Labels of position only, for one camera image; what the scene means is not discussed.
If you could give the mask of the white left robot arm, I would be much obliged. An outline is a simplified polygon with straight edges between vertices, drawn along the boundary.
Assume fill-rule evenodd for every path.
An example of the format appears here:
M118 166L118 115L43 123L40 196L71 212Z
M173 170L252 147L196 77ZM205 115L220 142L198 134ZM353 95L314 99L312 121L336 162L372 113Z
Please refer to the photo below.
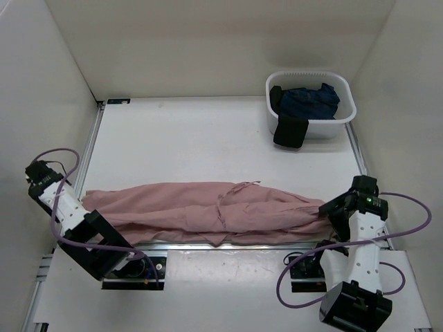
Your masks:
M59 195L55 221L60 224L63 240L60 248L94 279L132 279L141 277L147 268L144 256L133 252L81 248L65 243L71 240L88 243L100 239L101 246L133 248L98 211L84 209L73 188L64 184Z

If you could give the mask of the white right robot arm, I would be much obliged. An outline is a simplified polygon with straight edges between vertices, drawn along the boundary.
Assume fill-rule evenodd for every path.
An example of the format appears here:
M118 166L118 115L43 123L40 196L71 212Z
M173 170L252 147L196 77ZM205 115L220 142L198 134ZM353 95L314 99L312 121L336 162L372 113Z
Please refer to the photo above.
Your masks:
M383 296L379 256L388 203L370 194L349 192L324 204L340 240L349 239L349 254L324 250L311 258L311 269L326 277L320 304L322 323L341 331L377 331L392 312Z

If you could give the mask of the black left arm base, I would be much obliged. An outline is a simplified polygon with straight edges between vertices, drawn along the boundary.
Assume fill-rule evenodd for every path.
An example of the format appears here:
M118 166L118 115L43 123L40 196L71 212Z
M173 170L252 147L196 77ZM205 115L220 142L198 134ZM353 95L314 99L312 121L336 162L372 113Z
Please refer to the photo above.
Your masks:
M167 272L166 251L147 251L147 259L128 263L101 282L106 291L163 291Z

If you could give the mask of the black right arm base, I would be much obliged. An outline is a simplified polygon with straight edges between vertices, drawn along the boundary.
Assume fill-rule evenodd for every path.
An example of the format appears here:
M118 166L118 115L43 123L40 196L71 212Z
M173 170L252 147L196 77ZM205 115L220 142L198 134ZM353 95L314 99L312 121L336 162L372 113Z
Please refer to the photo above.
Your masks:
M289 273L292 293L324 293L325 274L320 265L322 252L310 254L294 264Z

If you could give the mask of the pink trousers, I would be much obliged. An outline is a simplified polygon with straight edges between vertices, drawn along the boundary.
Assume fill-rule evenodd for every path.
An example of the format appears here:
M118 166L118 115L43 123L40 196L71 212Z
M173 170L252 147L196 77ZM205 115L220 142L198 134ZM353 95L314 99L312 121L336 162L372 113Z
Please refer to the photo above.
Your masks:
M132 244L148 241L274 245L319 239L332 225L321 200L254 182L155 183L124 190L90 190L97 210Z

